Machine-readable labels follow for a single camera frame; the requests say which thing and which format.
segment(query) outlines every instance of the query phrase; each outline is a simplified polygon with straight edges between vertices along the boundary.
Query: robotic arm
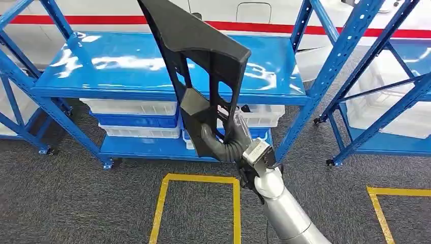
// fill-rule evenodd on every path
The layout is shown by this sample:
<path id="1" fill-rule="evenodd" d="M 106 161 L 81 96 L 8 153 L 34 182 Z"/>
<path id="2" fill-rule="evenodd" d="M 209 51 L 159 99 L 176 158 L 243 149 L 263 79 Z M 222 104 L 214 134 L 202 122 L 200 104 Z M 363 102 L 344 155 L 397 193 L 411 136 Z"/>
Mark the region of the robotic arm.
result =
<path id="1" fill-rule="evenodd" d="M 282 243 L 329 243 L 286 189 L 273 148 L 260 138 L 252 140 L 237 112 L 250 50 L 168 0 L 138 0 L 138 4 L 165 61 L 198 156 L 236 163 L 242 186 L 260 198 Z M 193 88 L 187 58 L 208 73 L 209 99 Z M 232 89 L 229 102 L 226 94 L 219 94 L 220 82 Z M 217 129 L 217 119 L 223 122 L 224 134 Z"/>
<path id="2" fill-rule="evenodd" d="M 308 215 L 286 189 L 280 167 L 274 167 L 275 155 L 271 145 L 261 138 L 252 140 L 244 119 L 235 113 L 235 143 L 248 145 L 235 155 L 236 164 L 242 177 L 242 186 L 253 190 L 261 199 L 269 223 L 277 236 L 285 244 L 329 244 L 326 237 L 311 222 Z M 208 127 L 202 127 L 204 141 L 217 151 L 219 158 L 225 157 L 225 144 L 216 141 L 209 134 Z"/>

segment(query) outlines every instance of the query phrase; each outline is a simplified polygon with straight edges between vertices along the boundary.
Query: blue shelf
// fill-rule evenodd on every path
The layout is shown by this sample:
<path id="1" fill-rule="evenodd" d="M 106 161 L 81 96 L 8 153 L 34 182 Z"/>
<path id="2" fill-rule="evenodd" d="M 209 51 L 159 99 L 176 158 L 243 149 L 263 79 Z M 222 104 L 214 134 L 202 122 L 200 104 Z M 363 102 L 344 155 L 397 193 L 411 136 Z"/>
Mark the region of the blue shelf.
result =
<path id="1" fill-rule="evenodd" d="M 352 128 L 348 125 L 347 108 L 345 103 L 340 103 L 340 113 L 344 121 L 346 121 L 345 126 L 353 140 L 365 131 L 362 129 Z M 431 136 L 426 139 L 419 139 L 379 132 L 360 146 L 355 153 L 431 156 Z"/>
<path id="2" fill-rule="evenodd" d="M 240 103 L 304 105 L 306 96 L 288 38 L 231 36 L 252 51 Z M 194 87 L 209 94 L 208 74 L 189 60 Z M 33 87 L 41 96 L 175 101 L 152 34 L 75 32 Z M 222 96 L 231 90 L 220 87 Z"/>
<path id="3" fill-rule="evenodd" d="M 390 43 L 415 76 L 431 72 L 431 40 L 393 39 Z M 431 101 L 431 91 L 421 100 Z"/>
<path id="4" fill-rule="evenodd" d="M 268 139 L 272 145 L 271 130 Z M 216 162 L 212 158 L 199 158 L 195 150 L 186 149 L 186 143 L 178 139 L 110 137 L 106 136 L 100 154 L 114 158 L 150 158 Z"/>

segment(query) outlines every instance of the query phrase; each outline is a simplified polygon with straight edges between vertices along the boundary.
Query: black plastic part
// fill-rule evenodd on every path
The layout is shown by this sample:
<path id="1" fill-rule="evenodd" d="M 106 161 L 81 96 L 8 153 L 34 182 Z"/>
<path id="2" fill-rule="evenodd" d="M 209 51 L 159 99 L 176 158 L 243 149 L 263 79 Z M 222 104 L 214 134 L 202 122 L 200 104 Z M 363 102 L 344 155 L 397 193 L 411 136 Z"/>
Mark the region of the black plastic part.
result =
<path id="1" fill-rule="evenodd" d="M 204 143 L 200 134 L 203 124 L 210 126 L 214 136 L 218 135 L 224 143 L 229 143 L 234 130 L 233 114 L 250 50 L 168 0 L 138 0 L 138 4 L 165 61 L 180 102 L 184 127 L 193 144 Z M 208 73 L 209 101 L 193 89 L 187 58 Z M 184 77 L 185 85 L 178 80 L 177 74 Z M 219 82 L 232 89 L 230 102 L 221 98 Z M 197 98 L 199 103 L 196 105 L 193 99 Z M 228 111 L 227 116 L 220 115 L 219 106 Z M 217 118 L 223 121 L 224 135 L 217 130 Z M 200 157 L 212 157 L 212 152 L 204 146 L 196 147 L 196 151 Z"/>
<path id="2" fill-rule="evenodd" d="M 245 112 L 245 113 L 251 113 L 252 111 L 250 110 L 250 107 L 245 104 L 244 106 L 241 107 L 241 111 Z"/>
<path id="3" fill-rule="evenodd" d="M 327 166 L 335 166 L 334 159 L 328 159 L 328 160 L 326 160 L 326 165 Z"/>

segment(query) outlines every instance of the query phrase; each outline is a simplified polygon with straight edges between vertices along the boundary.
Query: blue shelf upright post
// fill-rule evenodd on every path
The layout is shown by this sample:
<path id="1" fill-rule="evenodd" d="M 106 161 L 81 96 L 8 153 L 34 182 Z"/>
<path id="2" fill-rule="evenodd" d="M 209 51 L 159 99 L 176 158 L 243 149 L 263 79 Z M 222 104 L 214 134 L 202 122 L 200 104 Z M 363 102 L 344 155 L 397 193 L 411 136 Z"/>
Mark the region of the blue shelf upright post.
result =
<path id="1" fill-rule="evenodd" d="M 412 70 L 409 68 L 401 55 L 399 55 L 397 49 L 391 44 L 390 41 L 393 33 L 399 28 L 402 22 L 407 18 L 407 16 L 412 12 L 415 6 L 418 4 L 419 0 L 405 1 L 387 24 L 385 29 L 382 31 L 381 35 L 376 39 L 374 44 L 365 54 L 364 58 L 359 62 L 358 66 L 342 85 L 341 89 L 338 91 L 336 96 L 326 107 L 324 112 L 314 120 L 316 124 L 326 122 L 329 119 L 332 129 L 335 133 L 335 138 L 340 148 L 340 153 L 333 159 L 327 160 L 328 165 L 341 165 L 342 161 L 348 157 L 350 154 L 384 154 L 384 155 L 417 155 L 417 156 L 431 156 L 431 148 L 429 147 L 431 143 L 431 137 L 426 139 L 398 136 L 382 133 L 381 129 L 391 123 L 395 118 L 397 118 L 406 109 L 411 108 L 418 101 L 429 101 L 428 92 L 431 90 L 431 73 L 429 73 L 429 68 L 424 69 L 425 73 L 414 75 Z M 416 43 L 409 40 L 400 41 L 401 44 L 397 46 L 404 46 L 408 48 L 409 45 L 416 46 Z M 425 49 L 431 46 L 431 42 L 425 42 Z M 396 82 L 390 85 L 385 85 L 372 90 L 364 91 L 355 95 L 346 97 L 349 90 L 353 87 L 359 77 L 367 69 L 367 67 L 372 63 L 373 59 L 384 49 L 388 49 L 392 52 L 396 60 L 400 63 L 403 70 L 409 76 L 409 79 Z M 427 62 L 426 60 L 417 60 L 415 63 Z M 393 88 L 396 86 L 404 85 L 407 83 L 414 83 L 414 87 L 406 93 L 395 105 L 393 105 L 389 110 L 387 110 L 380 118 L 378 118 L 368 129 L 361 130 L 355 129 L 349 126 L 347 119 L 345 101 L 357 97 L 366 96 L 372 93 L 376 93 L 385 89 Z M 333 119 L 333 113 L 339 110 L 344 125 L 347 128 L 350 144 L 344 146 L 342 138 L 340 137 L 340 132 L 337 128 L 337 124 Z"/>
<path id="2" fill-rule="evenodd" d="M 4 27 L 22 10 L 27 7 L 32 0 L 20 0 L 13 8 L 11 8 L 4 15 L 0 16 L 0 29 L 3 31 Z M 52 17 L 61 33 L 68 38 L 72 34 L 70 26 L 67 24 L 64 16 L 59 11 L 58 6 L 54 0 L 41 0 L 42 5 L 46 8 L 48 14 Z M 24 53 L 12 42 L 10 39 L 6 39 L 8 47 L 12 47 L 13 53 L 19 56 L 20 61 L 24 61 L 24 65 L 30 66 L 30 61 L 25 57 Z M 0 64 L 2 73 L 7 75 L 19 88 L 21 88 L 27 95 L 29 95 L 47 114 L 49 114 L 58 124 L 68 131 L 76 140 L 81 142 L 90 152 L 103 163 L 105 169 L 109 169 L 112 166 L 112 160 L 107 156 L 100 155 L 99 149 L 96 145 L 69 119 L 69 117 L 60 109 L 51 99 L 51 97 L 41 97 L 32 91 L 32 87 L 38 80 L 38 76 L 30 77 L 27 76 L 9 57 L 2 51 L 0 51 Z"/>
<path id="3" fill-rule="evenodd" d="M 308 22 L 313 10 L 316 11 L 322 25 L 325 28 L 329 39 L 334 44 L 331 53 L 328 56 L 325 64 L 322 67 L 319 75 L 314 81 L 310 89 L 306 91 L 307 96 L 311 99 L 301 107 L 296 120 L 291 125 L 291 128 L 283 138 L 280 146 L 275 152 L 277 161 L 279 162 L 292 146 L 299 132 L 304 127 L 305 123 L 314 112 L 322 97 L 325 95 L 329 86 L 335 80 L 348 57 L 353 52 L 353 49 L 363 36 L 366 29 L 370 25 L 374 16 L 378 13 L 383 1 L 376 0 L 361 0 L 355 6 L 347 20 L 345 27 L 340 35 L 338 35 L 336 27 L 330 21 L 319 0 L 304 0 L 296 20 L 294 32 L 292 33 L 291 42 L 296 51 L 299 46 L 299 41 L 304 34 L 306 23 Z"/>

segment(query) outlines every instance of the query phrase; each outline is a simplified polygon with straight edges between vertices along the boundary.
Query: yellow floor tape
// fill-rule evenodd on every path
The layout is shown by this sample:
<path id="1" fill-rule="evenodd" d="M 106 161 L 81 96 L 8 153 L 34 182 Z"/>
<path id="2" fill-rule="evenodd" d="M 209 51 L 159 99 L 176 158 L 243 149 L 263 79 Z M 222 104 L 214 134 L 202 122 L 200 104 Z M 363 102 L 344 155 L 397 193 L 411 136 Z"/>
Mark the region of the yellow floor tape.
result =
<path id="1" fill-rule="evenodd" d="M 154 213 L 154 221 L 152 223 L 151 236 L 149 244 L 156 244 L 159 236 L 160 223 L 162 221 L 163 207 L 165 205 L 166 193 L 170 180 L 194 181 L 194 182 L 210 182 L 233 184 L 233 239 L 234 244 L 241 243 L 241 214 L 240 214 L 240 198 L 239 198 L 239 181 L 234 177 L 222 176 L 206 176 L 206 175 L 191 175 L 191 174 L 167 174 L 160 186 L 159 198 L 157 200 L 156 212 Z"/>
<path id="2" fill-rule="evenodd" d="M 377 195 L 431 197 L 431 190 L 366 187 L 388 244 L 395 244 Z"/>

